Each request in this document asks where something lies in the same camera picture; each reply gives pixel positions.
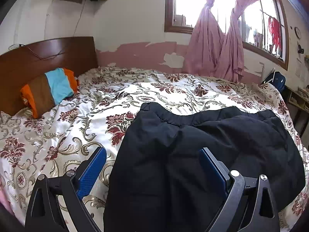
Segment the black padded jacket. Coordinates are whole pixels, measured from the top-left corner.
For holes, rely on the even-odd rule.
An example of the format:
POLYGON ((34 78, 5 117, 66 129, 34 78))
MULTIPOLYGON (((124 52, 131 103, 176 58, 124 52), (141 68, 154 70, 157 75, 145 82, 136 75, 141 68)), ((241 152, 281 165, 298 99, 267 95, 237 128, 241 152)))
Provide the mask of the black padded jacket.
POLYGON ((199 162, 202 148, 245 177, 266 175, 279 210, 305 187, 300 153, 274 112, 179 116, 144 103, 110 174, 104 231, 205 231, 223 198, 199 162))

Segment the pink fluffy cloth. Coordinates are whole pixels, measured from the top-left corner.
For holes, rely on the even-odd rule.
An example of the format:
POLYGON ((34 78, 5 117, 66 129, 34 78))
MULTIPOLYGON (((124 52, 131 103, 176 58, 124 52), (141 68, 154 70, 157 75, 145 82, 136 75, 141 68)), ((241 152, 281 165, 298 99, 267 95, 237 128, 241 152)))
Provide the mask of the pink fluffy cloth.
POLYGON ((6 208, 7 211, 9 211, 12 215, 14 214, 14 212, 12 211, 12 208, 10 206, 10 202, 6 198, 2 188, 0 188, 0 202, 6 208))

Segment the floral white red bedspread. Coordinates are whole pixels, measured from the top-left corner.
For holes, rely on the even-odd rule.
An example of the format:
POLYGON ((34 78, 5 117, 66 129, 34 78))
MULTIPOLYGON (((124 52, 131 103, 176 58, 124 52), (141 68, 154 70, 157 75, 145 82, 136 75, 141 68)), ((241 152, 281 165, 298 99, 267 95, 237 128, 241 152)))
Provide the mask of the floral white red bedspread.
POLYGON ((244 85, 189 74, 154 70, 95 68, 79 76, 71 98, 34 119, 30 109, 1 113, 1 188, 15 217, 23 223, 40 174, 58 177, 76 169, 99 146, 107 162, 83 203, 99 227, 109 175, 125 132, 141 105, 156 102, 177 115, 235 106, 243 112, 272 110, 290 133, 308 168, 308 150, 293 126, 279 91, 270 84, 244 85))

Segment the wooden side shelf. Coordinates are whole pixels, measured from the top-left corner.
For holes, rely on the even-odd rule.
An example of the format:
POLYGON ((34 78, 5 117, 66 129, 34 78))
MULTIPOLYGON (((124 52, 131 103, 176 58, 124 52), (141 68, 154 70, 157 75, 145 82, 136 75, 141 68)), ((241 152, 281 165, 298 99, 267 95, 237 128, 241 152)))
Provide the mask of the wooden side shelf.
POLYGON ((303 97, 298 91, 294 91, 288 86, 286 86, 286 89, 288 90, 288 104, 291 104, 298 109, 308 113, 308 98, 303 97))

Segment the orange brown blue striped pillow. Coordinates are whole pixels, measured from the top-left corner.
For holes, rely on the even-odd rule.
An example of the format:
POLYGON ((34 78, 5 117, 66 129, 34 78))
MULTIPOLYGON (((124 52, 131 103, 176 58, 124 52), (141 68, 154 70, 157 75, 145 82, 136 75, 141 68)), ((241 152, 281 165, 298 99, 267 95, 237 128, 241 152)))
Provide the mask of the orange brown blue striped pillow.
POLYGON ((78 85, 73 71, 56 68, 28 82, 20 93, 24 104, 32 110, 33 118, 38 119, 62 100, 77 93, 78 85))

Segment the blue chair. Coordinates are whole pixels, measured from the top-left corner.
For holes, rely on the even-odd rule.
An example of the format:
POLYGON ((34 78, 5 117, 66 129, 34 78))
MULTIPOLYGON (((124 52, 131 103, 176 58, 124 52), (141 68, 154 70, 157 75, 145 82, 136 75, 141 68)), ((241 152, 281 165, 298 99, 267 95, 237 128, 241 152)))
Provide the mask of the blue chair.
POLYGON ((282 75, 279 71, 273 71, 265 78, 262 84, 270 83, 280 93, 282 93, 285 88, 285 82, 286 82, 286 78, 284 75, 282 75))

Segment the pink right curtain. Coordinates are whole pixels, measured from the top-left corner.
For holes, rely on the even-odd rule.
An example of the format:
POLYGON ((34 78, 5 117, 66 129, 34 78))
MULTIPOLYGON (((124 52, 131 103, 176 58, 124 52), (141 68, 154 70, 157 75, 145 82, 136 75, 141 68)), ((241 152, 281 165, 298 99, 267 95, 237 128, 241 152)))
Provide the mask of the pink right curtain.
POLYGON ((224 35, 224 41, 215 69, 215 76, 228 81, 238 82, 243 77, 244 49, 238 19, 245 9, 257 0, 236 0, 230 16, 230 27, 224 35))

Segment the pink curtain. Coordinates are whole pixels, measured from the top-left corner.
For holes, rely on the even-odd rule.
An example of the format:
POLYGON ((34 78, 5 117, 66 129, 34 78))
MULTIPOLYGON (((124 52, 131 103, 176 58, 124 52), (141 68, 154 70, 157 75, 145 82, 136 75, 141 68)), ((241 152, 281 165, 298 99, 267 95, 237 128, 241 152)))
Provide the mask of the pink curtain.
POLYGON ((224 34, 211 12, 215 0, 206 0, 193 29, 183 63, 184 73, 214 77, 224 34))
POLYGON ((224 35, 224 41, 215 69, 215 76, 228 81, 238 82, 243 77, 244 49, 238 19, 245 9, 257 0, 236 0, 230 16, 230 27, 224 35))

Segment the brown wooden headboard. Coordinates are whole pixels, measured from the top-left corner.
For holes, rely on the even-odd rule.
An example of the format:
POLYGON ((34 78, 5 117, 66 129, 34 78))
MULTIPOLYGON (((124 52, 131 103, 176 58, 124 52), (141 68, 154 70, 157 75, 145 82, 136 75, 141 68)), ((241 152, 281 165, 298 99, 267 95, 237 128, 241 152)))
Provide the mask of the brown wooden headboard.
POLYGON ((23 109, 20 89, 45 72, 66 68, 78 77, 97 67, 92 36, 39 41, 2 54, 1 111, 15 115, 23 109))

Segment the pink left curtain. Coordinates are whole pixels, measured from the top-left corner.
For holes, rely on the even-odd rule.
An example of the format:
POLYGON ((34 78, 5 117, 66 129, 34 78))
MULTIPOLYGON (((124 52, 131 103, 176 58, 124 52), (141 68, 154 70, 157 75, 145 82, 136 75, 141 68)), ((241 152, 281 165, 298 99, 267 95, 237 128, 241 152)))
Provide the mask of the pink left curtain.
POLYGON ((183 63, 184 73, 214 77, 224 34, 211 12, 215 0, 206 0, 193 29, 183 63))

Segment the brown framed window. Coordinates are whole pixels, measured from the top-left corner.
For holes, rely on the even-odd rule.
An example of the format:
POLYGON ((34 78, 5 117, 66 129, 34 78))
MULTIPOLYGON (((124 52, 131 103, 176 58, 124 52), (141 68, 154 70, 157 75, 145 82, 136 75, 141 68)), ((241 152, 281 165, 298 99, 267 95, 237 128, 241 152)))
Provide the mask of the brown framed window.
MULTIPOLYGON (((165 32, 192 34, 206 0, 166 0, 165 32)), ((223 33, 230 26, 230 16, 236 0, 215 0, 211 12, 223 33)), ((238 19, 244 49, 288 68, 289 33, 288 22, 282 0, 257 0, 248 6, 238 19), (272 16, 281 24, 281 49, 270 53, 272 38, 268 30, 268 19, 272 16)))

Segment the red garment outside window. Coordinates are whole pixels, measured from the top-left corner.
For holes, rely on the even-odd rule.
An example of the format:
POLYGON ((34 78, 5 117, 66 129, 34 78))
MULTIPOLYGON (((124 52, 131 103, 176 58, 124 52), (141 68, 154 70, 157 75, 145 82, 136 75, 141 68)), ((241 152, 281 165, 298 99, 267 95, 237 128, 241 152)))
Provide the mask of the red garment outside window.
POLYGON ((277 51, 277 48, 281 49, 281 24, 272 16, 268 19, 268 30, 272 38, 272 43, 270 44, 270 53, 272 53, 273 49, 275 51, 277 51))

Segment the round wall clock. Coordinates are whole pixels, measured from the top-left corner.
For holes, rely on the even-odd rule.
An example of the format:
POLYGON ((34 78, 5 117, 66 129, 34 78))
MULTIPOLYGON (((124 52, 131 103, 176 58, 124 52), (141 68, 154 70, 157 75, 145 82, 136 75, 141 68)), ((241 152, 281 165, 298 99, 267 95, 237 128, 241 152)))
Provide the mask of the round wall clock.
POLYGON ((302 38, 302 35, 301 35, 301 31, 298 27, 294 27, 294 32, 295 32, 295 35, 297 37, 297 39, 301 39, 302 38))

